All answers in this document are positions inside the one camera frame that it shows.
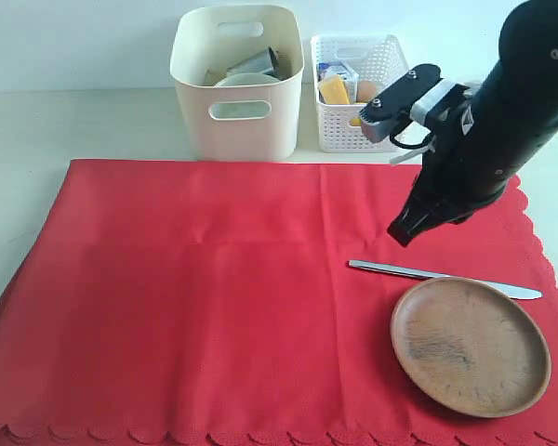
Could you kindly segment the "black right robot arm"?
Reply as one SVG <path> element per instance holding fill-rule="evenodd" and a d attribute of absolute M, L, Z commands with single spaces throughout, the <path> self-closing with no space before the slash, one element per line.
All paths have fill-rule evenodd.
<path fill-rule="evenodd" d="M 388 227 L 402 246 L 495 202 L 558 132 L 558 1 L 526 1 L 505 19 L 498 62 L 477 91 L 441 120 L 413 119 L 435 135 L 401 213 Z"/>

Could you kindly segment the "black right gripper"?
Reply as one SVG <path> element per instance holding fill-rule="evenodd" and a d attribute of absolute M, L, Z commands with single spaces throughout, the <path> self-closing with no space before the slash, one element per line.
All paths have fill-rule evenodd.
<path fill-rule="evenodd" d="M 539 104 L 474 99 L 446 124 L 387 233 L 407 247 L 421 233 L 459 223 L 497 200 L 539 150 Z"/>

